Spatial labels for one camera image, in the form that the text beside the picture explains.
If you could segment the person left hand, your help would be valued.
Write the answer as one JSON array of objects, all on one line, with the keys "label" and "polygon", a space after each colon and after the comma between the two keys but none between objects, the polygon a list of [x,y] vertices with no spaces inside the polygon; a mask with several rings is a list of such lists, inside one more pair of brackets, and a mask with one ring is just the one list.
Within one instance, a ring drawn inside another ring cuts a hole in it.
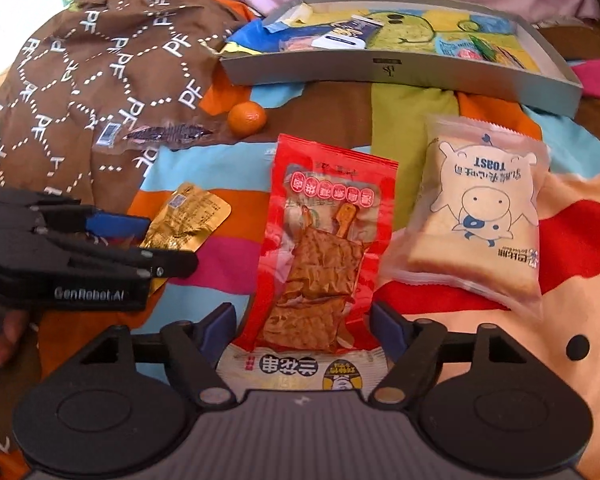
[{"label": "person left hand", "polygon": [[0,368],[18,353],[20,341],[29,322],[28,311],[7,309],[0,315]]}]

